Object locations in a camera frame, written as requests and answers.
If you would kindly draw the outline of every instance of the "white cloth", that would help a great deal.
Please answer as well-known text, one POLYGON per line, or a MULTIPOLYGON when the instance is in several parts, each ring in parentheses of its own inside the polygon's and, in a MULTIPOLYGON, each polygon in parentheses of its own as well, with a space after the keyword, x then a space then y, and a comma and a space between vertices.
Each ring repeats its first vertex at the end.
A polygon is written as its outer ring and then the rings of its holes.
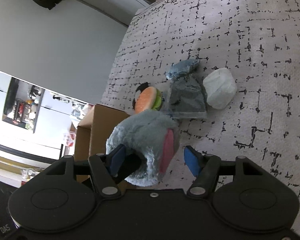
MULTIPOLYGON (((132 20, 102 103, 131 111, 136 87, 157 86, 172 63, 201 58, 206 77, 227 67, 238 92, 224 110, 180 125, 181 147, 155 188, 188 189, 183 147, 245 155, 300 200, 300 0, 162 0, 132 20)), ((220 178, 219 185, 225 178, 220 178)), ((300 211, 293 229, 300 234, 300 211)))

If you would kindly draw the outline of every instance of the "cardboard box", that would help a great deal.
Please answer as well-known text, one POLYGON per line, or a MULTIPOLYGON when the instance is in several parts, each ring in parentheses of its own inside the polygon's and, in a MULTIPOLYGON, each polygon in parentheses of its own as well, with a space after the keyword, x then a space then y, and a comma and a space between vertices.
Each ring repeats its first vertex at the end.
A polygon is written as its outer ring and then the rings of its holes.
MULTIPOLYGON (((95 105, 78 125, 74 148, 74 160, 84 161, 97 153, 106 153, 106 141, 114 127, 129 115, 121 110, 108 106, 95 105)), ((87 176, 77 176, 77 181, 86 180, 87 176)), ((122 181, 119 185, 122 192, 134 185, 122 181)))

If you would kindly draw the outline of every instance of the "white plastic bag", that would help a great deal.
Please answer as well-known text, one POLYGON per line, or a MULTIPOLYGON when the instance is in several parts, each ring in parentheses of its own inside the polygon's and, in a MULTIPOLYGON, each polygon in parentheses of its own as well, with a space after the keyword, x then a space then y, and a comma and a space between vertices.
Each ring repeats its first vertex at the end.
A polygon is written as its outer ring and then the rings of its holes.
POLYGON ((215 109, 224 109, 237 92, 237 85, 227 68, 219 68, 202 82, 207 93, 207 103, 215 109))

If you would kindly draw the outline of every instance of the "plush toy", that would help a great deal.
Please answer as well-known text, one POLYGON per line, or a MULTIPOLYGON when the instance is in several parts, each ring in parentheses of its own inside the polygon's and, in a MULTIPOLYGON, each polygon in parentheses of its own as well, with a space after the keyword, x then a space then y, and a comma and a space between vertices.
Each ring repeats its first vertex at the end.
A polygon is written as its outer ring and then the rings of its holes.
POLYGON ((119 123, 106 142, 109 154, 119 144, 127 155, 137 152, 142 164, 126 178, 131 184, 146 187, 160 182, 179 148, 178 125, 169 116, 145 110, 119 123))

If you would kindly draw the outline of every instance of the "pink plush ear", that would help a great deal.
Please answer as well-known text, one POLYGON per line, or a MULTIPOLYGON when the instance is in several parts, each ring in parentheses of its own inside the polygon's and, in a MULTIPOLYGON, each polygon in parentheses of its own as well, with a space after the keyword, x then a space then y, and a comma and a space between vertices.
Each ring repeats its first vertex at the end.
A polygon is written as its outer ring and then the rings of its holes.
POLYGON ((172 158, 174 156, 173 150, 173 131, 168 129, 164 138, 163 149, 162 149, 162 158, 160 162, 160 173, 165 173, 172 158))

